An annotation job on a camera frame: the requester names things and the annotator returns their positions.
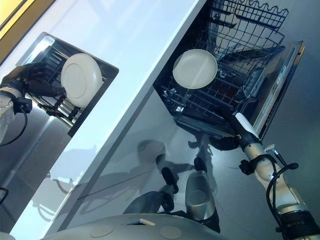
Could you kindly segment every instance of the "dishwasher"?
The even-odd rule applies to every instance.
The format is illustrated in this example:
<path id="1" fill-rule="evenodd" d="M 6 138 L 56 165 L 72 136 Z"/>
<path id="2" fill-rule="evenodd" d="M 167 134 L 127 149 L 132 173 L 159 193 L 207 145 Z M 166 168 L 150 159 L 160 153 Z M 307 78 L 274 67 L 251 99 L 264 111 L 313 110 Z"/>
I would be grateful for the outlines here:
<path id="1" fill-rule="evenodd" d="M 304 51 L 302 41 L 283 46 L 279 31 L 289 11 L 257 0 L 208 0 L 153 86 L 178 126 L 217 138 L 235 135 L 219 114 L 242 113 L 263 139 Z M 199 89 L 173 77 L 176 59 L 191 49 L 211 53 L 218 70 Z"/>

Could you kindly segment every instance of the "white countertop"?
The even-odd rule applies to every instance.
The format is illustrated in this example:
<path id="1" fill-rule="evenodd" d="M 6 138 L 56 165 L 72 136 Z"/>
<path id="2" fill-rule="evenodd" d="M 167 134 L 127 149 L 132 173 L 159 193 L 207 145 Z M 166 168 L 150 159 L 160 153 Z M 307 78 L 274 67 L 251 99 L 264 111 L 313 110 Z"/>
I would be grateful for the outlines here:
<path id="1" fill-rule="evenodd" d="M 84 173 L 99 166 L 204 2 L 56 0 L 25 35 L 0 66 L 1 78 L 42 32 L 119 68 L 115 80 L 53 165 L 51 179 L 72 180 L 72 186 L 86 182 Z M 43 237 L 67 201 L 69 194 L 55 195 L 48 180 L 43 180 L 12 229 L 17 240 Z M 44 208 L 54 206 L 49 220 L 40 216 L 35 202 Z"/>

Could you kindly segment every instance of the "dish rack wire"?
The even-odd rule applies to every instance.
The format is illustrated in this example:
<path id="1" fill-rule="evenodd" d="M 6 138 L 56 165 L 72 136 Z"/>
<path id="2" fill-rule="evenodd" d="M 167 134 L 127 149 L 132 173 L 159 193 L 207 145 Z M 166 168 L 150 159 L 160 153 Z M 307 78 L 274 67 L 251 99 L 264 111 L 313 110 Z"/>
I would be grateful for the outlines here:
<path id="1" fill-rule="evenodd" d="M 161 84 L 155 88 L 173 116 L 182 113 L 185 107 L 215 119 L 223 119 L 217 114 L 221 108 L 242 113 L 248 103 L 255 101 L 254 95 L 248 95 L 250 88 L 262 84 L 252 77 L 253 72 L 263 70 L 284 49 L 281 47 L 284 35 L 278 29 L 289 13 L 287 9 L 279 10 L 267 3 L 260 5 L 256 0 L 213 0 L 209 7 L 206 28 L 184 50 L 210 52 L 218 63 L 217 75 L 200 89 L 186 89 L 172 75 L 166 80 L 159 79 Z"/>
<path id="2" fill-rule="evenodd" d="M 52 46 L 48 46 L 41 54 L 39 54 L 32 62 L 41 62 L 45 64 L 45 71 L 41 76 L 41 82 L 53 87 L 61 87 L 61 71 L 73 53 L 63 48 L 63 53 Z M 82 114 L 83 109 L 74 106 L 66 98 L 65 94 L 60 96 L 48 97 L 38 96 L 30 92 L 27 95 L 37 103 L 37 106 L 43 109 L 49 116 L 54 116 L 65 123 L 68 127 L 72 127 Z"/>

